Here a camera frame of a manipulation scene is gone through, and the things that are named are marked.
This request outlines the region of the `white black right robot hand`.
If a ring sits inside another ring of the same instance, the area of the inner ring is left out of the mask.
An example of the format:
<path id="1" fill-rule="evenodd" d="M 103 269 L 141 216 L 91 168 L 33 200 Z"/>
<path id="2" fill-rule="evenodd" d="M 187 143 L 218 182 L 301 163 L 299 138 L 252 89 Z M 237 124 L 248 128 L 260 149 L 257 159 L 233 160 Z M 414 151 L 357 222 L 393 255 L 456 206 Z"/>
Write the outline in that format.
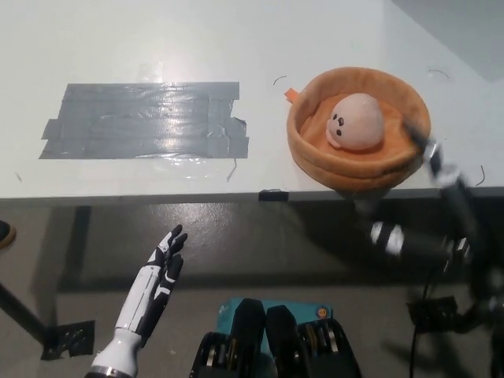
<path id="1" fill-rule="evenodd" d="M 451 263 L 468 264 L 484 253 L 487 233 L 477 216 L 464 175 L 459 167 L 443 161 L 441 144 L 426 136 L 418 126 L 403 123 L 411 142 L 418 148 L 428 168 L 432 184 L 439 190 L 442 203 L 460 228 L 461 238 L 414 232 L 399 224 L 363 220 L 359 228 L 369 242 L 390 258 L 408 263 L 426 262 L 446 267 Z"/>

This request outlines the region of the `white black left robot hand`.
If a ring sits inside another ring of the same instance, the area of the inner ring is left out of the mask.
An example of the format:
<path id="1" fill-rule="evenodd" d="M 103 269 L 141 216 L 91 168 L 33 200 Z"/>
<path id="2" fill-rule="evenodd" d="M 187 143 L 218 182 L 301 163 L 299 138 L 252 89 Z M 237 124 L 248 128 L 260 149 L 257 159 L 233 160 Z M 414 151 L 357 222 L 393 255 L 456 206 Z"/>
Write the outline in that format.
<path id="1" fill-rule="evenodd" d="M 121 308 L 116 327 L 139 335 L 142 345 L 152 335 L 178 280 L 186 240 L 180 224 L 165 235 L 139 270 Z"/>

